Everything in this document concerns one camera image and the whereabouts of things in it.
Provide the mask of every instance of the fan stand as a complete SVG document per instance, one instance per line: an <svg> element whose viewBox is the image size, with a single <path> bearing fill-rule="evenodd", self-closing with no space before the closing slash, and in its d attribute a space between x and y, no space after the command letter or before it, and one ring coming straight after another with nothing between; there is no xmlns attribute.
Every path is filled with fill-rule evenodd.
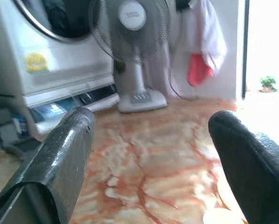
<svg viewBox="0 0 279 224"><path fill-rule="evenodd" d="M167 106L166 98L162 93L145 89L142 65L134 63L132 67L134 70L129 74L130 80L128 82L134 88L131 93L120 96L119 111L123 113L139 112Z"/></svg>

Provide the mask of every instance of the yellow sticker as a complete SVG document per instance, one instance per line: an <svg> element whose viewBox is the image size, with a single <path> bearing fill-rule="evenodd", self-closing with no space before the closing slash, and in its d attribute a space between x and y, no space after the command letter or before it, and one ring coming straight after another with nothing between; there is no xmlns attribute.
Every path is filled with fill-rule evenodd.
<svg viewBox="0 0 279 224"><path fill-rule="evenodd" d="M47 71L48 64L43 55L31 53L25 57L26 69L28 72Z"/></svg>

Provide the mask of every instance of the hanging towel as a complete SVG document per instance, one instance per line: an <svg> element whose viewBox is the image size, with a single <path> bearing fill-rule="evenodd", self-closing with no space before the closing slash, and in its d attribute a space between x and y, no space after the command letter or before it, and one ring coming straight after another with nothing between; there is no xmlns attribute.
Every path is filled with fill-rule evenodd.
<svg viewBox="0 0 279 224"><path fill-rule="evenodd" d="M191 0L185 16L184 51L191 54L187 80L197 87L220 70L227 46L216 11L209 0Z"/></svg>

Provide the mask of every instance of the green plant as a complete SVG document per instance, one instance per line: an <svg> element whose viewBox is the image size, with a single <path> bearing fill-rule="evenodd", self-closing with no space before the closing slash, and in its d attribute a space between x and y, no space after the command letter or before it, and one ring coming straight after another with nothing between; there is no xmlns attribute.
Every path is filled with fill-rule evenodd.
<svg viewBox="0 0 279 224"><path fill-rule="evenodd" d="M261 84L262 87L266 87L266 88L272 88L274 89L273 85L276 84L275 78L271 77L271 76L267 76L265 78L261 79Z"/></svg>

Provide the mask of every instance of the electric fan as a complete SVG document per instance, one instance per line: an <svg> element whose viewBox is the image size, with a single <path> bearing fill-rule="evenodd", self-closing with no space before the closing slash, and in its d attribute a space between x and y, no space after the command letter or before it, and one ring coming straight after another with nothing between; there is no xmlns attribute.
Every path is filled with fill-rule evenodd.
<svg viewBox="0 0 279 224"><path fill-rule="evenodd" d="M167 106L164 95L146 89L142 64L162 48L170 31L166 0L92 0L90 27L101 48L114 60L132 63L126 82L134 89L120 96L121 112Z"/></svg>

